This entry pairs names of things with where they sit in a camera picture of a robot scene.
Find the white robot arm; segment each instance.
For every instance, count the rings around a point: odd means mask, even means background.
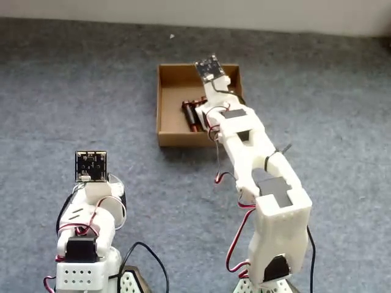
[[[106,174],[106,152],[77,151],[71,202],[57,233],[56,292],[116,293],[121,256],[111,246],[126,220],[125,187]]]
[[[232,162],[240,198],[251,202],[256,211],[246,273],[255,288],[276,288],[278,281],[283,284],[281,280],[302,267],[312,202],[254,110],[228,90],[230,78],[216,56],[195,65],[207,98],[196,107],[197,116],[210,137],[216,133],[211,138],[224,146]],[[255,182],[255,168],[274,178]]]

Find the black wire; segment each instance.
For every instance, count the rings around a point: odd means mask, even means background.
[[[230,91],[230,90],[218,90],[218,89],[216,89],[216,87],[214,86],[214,81],[211,81],[211,83],[212,83],[212,88],[214,89],[214,91],[215,91],[216,93],[226,93],[226,94],[229,94],[229,95],[237,96],[238,99],[240,100],[240,103],[243,104],[243,105],[246,105],[246,102],[245,102],[244,98],[243,98],[241,95],[239,95],[238,93],[235,93],[235,92]]]
[[[61,220],[61,217],[62,217],[62,214],[64,213],[64,211],[66,210],[66,208],[68,207],[69,205],[69,202],[72,200],[72,198],[75,196],[75,194],[77,193],[77,191],[79,191],[80,189],[82,189],[83,187],[85,187],[86,184],[81,184],[80,186],[78,186],[77,188],[75,188],[75,191],[73,191],[68,197],[67,199],[65,200],[61,210],[60,210],[60,213],[59,215],[57,216],[57,221],[56,221],[56,234],[58,235],[59,234],[59,230],[60,230],[60,220]]]
[[[166,293],[169,293],[170,291],[170,281],[169,281],[169,276],[167,274],[167,271],[166,271],[166,268],[164,267],[164,264],[161,262],[161,260],[159,259],[159,257],[155,254],[155,252],[153,252],[153,250],[145,243],[141,242],[141,241],[137,241],[135,244],[133,244],[131,246],[131,248],[129,248],[128,252],[126,253],[125,257],[123,258],[123,261],[120,265],[120,268],[119,268],[119,271],[118,271],[118,274],[117,275],[113,275],[113,276],[110,276],[109,279],[111,278],[115,278],[117,277],[117,293],[120,293],[121,292],[121,277],[123,275],[123,268],[125,267],[125,264],[126,264],[126,261],[128,260],[128,258],[130,257],[130,255],[132,254],[133,250],[138,246],[138,245],[141,245],[143,247],[145,247],[148,252],[157,260],[157,262],[159,263],[159,265],[161,266],[162,270],[163,270],[163,273],[164,273],[164,276],[166,278]]]
[[[312,245],[312,260],[311,260],[311,271],[310,271],[310,293],[313,293],[313,270],[315,268],[315,256],[316,256],[316,248],[315,248],[315,243],[313,241],[310,227],[307,226],[307,232],[308,232],[308,237],[310,238],[310,242]]]
[[[282,154],[284,154],[284,153],[286,153],[291,147],[292,147],[292,144],[289,143],[282,151],[280,151],[278,148],[276,148],[276,149],[274,150],[273,154],[276,154],[276,153],[282,153]],[[270,157],[271,157],[273,154],[271,154],[270,156],[267,156],[267,157],[265,158],[265,163],[264,163],[264,165],[263,165],[263,169],[265,170],[265,172],[268,171],[268,162],[269,162]]]

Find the cardboard box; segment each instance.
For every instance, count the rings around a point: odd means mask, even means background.
[[[222,65],[230,77],[230,90],[242,95],[239,66]],[[214,143],[206,132],[191,132],[182,112],[184,100],[205,96],[194,64],[161,64],[158,67],[158,105],[156,132],[161,147],[211,147]]]

